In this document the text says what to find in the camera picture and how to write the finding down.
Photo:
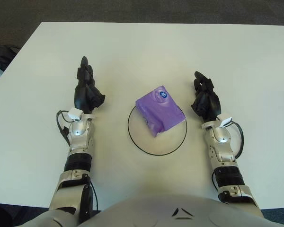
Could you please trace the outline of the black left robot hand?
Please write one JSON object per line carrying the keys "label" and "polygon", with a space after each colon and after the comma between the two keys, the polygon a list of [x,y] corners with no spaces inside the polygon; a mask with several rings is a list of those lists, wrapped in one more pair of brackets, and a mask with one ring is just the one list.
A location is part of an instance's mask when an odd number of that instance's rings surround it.
{"label": "black left robot hand", "polygon": [[105,95],[101,94],[95,86],[93,68],[88,63],[86,56],[81,59],[77,71],[78,84],[75,87],[74,106],[84,114],[91,114],[95,108],[99,108],[105,101]]}

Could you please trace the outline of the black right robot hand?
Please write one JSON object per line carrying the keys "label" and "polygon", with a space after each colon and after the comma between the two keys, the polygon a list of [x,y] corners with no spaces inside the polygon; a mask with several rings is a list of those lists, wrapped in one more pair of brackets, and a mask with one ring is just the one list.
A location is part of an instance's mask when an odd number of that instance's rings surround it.
{"label": "black right robot hand", "polygon": [[221,104],[213,90],[213,83],[211,79],[198,71],[194,75],[195,100],[191,108],[204,122],[215,121],[221,114]]}

